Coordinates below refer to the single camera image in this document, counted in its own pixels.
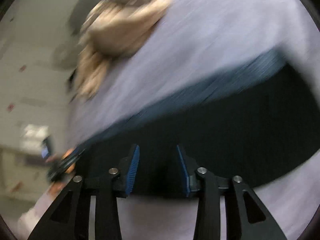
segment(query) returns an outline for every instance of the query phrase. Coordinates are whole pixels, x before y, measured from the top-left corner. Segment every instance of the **red spot on floor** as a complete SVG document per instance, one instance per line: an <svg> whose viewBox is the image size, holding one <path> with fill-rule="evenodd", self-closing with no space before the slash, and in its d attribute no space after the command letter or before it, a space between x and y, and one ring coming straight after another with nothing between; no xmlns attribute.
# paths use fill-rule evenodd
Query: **red spot on floor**
<svg viewBox="0 0 320 240"><path fill-rule="evenodd" d="M26 66L26 65L23 65L23 66L19 69L19 72L24 71L26 68L27 68L27 66Z"/></svg>
<svg viewBox="0 0 320 240"><path fill-rule="evenodd" d="M7 107L7 111L10 113L14 108L14 104L10 104L8 107Z"/></svg>

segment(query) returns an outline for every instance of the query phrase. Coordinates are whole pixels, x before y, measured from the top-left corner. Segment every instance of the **beige cloth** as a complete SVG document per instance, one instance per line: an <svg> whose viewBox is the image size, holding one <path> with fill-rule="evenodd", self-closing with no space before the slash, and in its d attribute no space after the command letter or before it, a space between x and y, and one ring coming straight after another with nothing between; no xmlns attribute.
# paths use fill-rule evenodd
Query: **beige cloth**
<svg viewBox="0 0 320 240"><path fill-rule="evenodd" d="M103 0L82 26L76 87L91 97L104 80L112 58L132 56L150 37L171 0Z"/></svg>

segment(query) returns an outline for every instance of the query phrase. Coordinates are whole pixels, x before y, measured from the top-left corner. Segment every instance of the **silver bolt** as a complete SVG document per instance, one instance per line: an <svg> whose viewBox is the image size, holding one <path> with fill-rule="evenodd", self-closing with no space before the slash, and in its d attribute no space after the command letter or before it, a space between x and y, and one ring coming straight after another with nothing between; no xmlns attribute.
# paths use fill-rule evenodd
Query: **silver bolt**
<svg viewBox="0 0 320 240"><path fill-rule="evenodd" d="M234 177L233 177L233 180L234 180L235 182L237 182L237 183L242 182L242 178L241 178L240 176L238 176L238 175L234 176Z"/></svg>
<svg viewBox="0 0 320 240"><path fill-rule="evenodd" d="M206 168L204 168L204 167L199 167L199 168L197 169L197 171L198 171L199 173L201 173L201 174L206 174L208 170L207 170Z"/></svg>
<svg viewBox="0 0 320 240"><path fill-rule="evenodd" d="M115 175L115 174L117 174L118 172L119 172L119 171L118 171L117 168L111 168L111 169L109 170L109 173L112 174L112 175Z"/></svg>
<svg viewBox="0 0 320 240"><path fill-rule="evenodd" d="M82 180L82 177L81 176L74 176L73 177L73 181L74 182L80 182Z"/></svg>

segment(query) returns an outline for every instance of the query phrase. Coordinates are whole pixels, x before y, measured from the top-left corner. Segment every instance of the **floor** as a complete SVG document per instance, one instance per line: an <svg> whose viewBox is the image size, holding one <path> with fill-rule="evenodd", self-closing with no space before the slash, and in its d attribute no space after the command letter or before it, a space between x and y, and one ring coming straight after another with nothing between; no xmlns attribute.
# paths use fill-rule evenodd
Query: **floor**
<svg viewBox="0 0 320 240"><path fill-rule="evenodd" d="M0 22L0 152L5 149L0 154L0 193L19 178L28 185L24 192L34 193L32 197L19 191L0 194L0 214L13 231L20 215L48 185L46 168L28 167L24 160L29 153L20 148L23 127L49 126L55 151L66 150L73 94L66 92L65 83L77 56L77 38L67 21L77 1L15 0Z"/></svg>

